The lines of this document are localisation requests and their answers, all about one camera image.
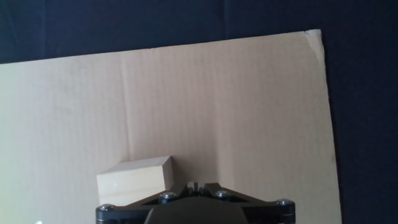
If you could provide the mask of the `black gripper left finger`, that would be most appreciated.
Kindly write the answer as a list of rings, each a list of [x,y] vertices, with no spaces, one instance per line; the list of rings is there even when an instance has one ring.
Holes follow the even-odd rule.
[[[153,208],[177,199],[191,196],[188,184],[175,184],[171,188],[127,205],[102,204],[95,210],[96,224],[144,224]]]

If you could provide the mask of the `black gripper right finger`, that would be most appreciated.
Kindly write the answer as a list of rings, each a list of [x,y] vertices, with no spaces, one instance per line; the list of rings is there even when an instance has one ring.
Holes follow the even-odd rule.
[[[199,192],[202,197],[234,205],[239,211],[234,212],[231,208],[227,208],[226,214],[228,216],[242,214],[243,217],[239,219],[245,220],[246,223],[295,223],[295,203],[289,199],[264,201],[227,189],[218,183],[205,184]]]

